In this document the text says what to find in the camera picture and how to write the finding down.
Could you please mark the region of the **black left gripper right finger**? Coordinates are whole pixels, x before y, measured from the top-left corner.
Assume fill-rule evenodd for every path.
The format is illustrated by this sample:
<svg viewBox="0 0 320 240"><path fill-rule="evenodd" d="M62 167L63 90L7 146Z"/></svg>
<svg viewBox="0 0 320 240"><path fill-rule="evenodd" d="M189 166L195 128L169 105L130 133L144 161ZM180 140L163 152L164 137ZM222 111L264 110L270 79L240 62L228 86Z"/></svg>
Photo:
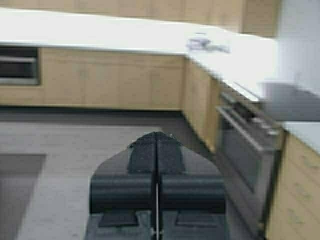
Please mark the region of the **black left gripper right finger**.
<svg viewBox="0 0 320 240"><path fill-rule="evenodd" d="M156 134L161 240L227 240L226 190L213 162Z"/></svg>

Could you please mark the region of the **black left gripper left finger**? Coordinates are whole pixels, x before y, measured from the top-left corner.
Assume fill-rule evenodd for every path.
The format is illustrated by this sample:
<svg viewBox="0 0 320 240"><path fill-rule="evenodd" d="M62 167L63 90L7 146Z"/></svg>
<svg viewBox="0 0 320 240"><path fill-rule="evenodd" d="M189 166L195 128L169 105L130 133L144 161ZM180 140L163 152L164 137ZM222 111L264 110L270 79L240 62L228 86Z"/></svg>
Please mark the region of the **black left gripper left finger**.
<svg viewBox="0 0 320 240"><path fill-rule="evenodd" d="M156 133L101 163L90 179L86 240L155 240Z"/></svg>

